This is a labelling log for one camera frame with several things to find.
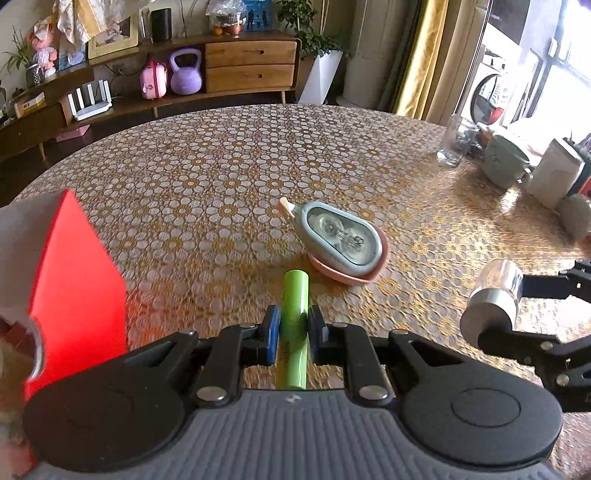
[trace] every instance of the black speaker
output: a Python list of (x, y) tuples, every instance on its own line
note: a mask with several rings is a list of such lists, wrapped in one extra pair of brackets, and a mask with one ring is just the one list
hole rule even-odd
[(170, 40), (173, 37), (173, 23), (171, 20), (170, 8), (154, 10), (150, 13), (150, 23), (152, 24), (152, 41), (158, 43)]

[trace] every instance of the wooden floor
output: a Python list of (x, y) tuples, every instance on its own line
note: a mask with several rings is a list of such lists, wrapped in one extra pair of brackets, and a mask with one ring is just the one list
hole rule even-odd
[[(158, 108), (158, 117), (178, 115), (185, 112), (195, 112), (210, 108), (225, 106), (254, 105), (263, 103), (281, 103), (278, 93), (251, 93), (247, 95), (235, 95), (214, 99), (197, 100), (182, 104), (170, 105)], [(66, 158), (77, 150), (89, 145), (101, 138), (108, 137), (126, 128), (153, 121), (151, 111), (130, 114), (125, 117), (117, 117), (108, 122), (93, 124), (84, 137), (73, 138), (63, 142), (46, 142), (45, 152), (47, 159), (43, 161), (37, 147), (18, 154), (0, 163), (0, 207), (9, 204), (27, 185), (52, 165)]]

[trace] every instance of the white router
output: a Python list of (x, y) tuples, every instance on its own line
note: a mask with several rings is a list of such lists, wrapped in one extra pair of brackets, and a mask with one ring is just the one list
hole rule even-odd
[(72, 109), (72, 115), (76, 120), (84, 120), (88, 117), (106, 112), (109, 108), (113, 106), (113, 103), (111, 102), (111, 92), (109, 90), (109, 83), (106, 80), (99, 80), (98, 84), (100, 89), (100, 98), (102, 99), (102, 101), (99, 103), (95, 103), (95, 93), (92, 91), (92, 85), (90, 83), (87, 83), (86, 85), (82, 86), (86, 87), (88, 91), (88, 97), (90, 98), (89, 106), (84, 105), (81, 88), (78, 87), (76, 89), (76, 97), (78, 98), (78, 105), (80, 106), (80, 110), (76, 110), (76, 105), (74, 104), (74, 96), (71, 93), (68, 94), (68, 102), (70, 102), (70, 109)]

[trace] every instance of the glass cup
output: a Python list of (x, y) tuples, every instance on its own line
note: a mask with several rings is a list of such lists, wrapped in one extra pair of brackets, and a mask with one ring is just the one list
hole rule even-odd
[(470, 151), (477, 133), (478, 127), (472, 121), (454, 113), (449, 118), (447, 129), (437, 151), (438, 163), (457, 167), (462, 157)]

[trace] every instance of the picture frame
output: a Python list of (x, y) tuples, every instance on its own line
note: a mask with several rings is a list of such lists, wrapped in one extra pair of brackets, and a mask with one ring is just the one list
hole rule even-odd
[(273, 3), (271, 0), (244, 0), (246, 17), (244, 31), (265, 31), (273, 29)]
[(65, 70), (86, 60), (86, 45), (76, 49), (67, 41), (65, 35), (60, 36), (57, 53), (57, 70)]
[(86, 53), (87, 59), (95, 59), (138, 44), (139, 13), (122, 20), (114, 27), (90, 39)]

